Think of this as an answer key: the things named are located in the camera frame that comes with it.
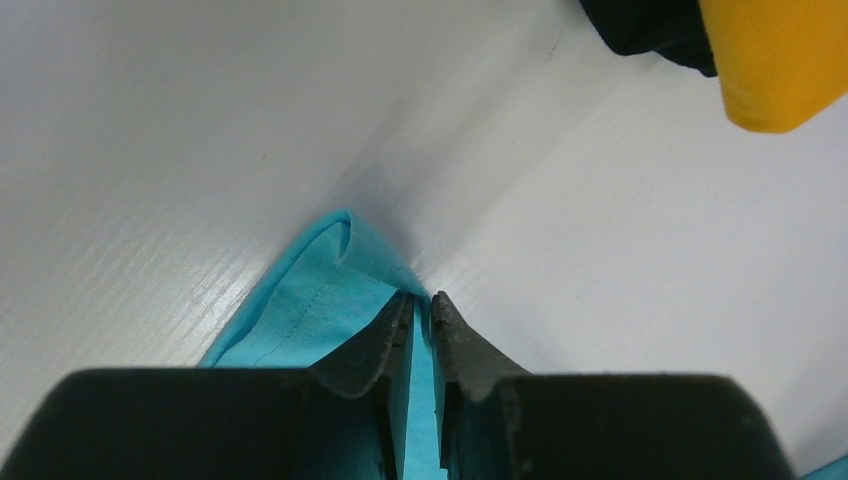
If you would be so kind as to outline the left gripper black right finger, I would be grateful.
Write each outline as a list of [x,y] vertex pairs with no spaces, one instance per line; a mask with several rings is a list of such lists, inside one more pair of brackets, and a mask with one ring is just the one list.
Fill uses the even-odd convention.
[[769,421],[715,375],[533,374],[450,297],[430,306],[441,467],[452,479],[791,479]]

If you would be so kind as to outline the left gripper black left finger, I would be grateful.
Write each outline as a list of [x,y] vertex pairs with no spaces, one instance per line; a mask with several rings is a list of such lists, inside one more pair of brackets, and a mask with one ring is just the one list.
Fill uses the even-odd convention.
[[398,479],[414,298],[306,368],[92,369],[60,381],[5,479]]

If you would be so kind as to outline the teal t shirt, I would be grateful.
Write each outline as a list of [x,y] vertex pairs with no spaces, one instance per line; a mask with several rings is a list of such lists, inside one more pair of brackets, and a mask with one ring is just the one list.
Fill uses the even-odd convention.
[[202,358],[214,368],[306,368],[368,325],[398,293],[414,298],[404,470],[440,465],[429,294],[395,250],[352,213],[307,227],[268,269]]

